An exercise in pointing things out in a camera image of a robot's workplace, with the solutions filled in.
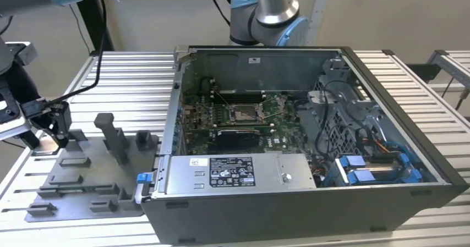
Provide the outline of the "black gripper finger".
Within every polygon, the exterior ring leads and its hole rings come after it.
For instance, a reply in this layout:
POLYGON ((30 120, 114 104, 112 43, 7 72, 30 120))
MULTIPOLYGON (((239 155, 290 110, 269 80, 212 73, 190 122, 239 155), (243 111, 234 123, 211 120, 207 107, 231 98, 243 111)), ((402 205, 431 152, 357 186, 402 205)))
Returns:
POLYGON ((51 123, 47 128, 47 133, 56 142, 59 148, 66 148, 68 144, 68 132, 71 127, 71 111, 67 101, 62 101, 51 106, 51 111, 47 113, 51 123))
POLYGON ((31 130, 20 134, 20 140, 31 150, 35 150, 40 146, 40 140, 31 130))

